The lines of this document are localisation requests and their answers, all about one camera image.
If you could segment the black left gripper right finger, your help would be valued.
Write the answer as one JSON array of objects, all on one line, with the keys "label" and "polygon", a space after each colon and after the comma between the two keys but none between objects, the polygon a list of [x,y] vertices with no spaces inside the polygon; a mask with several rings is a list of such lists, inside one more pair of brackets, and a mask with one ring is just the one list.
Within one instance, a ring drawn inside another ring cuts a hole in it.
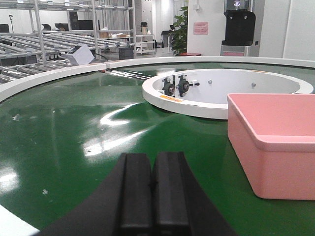
[{"label": "black left gripper right finger", "polygon": [[235,236],[237,233],[196,180],[183,152],[161,152],[153,170],[159,236]]}]

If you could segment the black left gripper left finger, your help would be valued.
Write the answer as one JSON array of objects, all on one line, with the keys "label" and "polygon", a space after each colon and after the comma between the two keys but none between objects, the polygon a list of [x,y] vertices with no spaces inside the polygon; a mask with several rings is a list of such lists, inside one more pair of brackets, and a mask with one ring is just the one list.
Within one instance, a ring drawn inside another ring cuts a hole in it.
[{"label": "black left gripper left finger", "polygon": [[150,236],[151,166],[144,153],[123,153],[99,187],[41,236]]}]

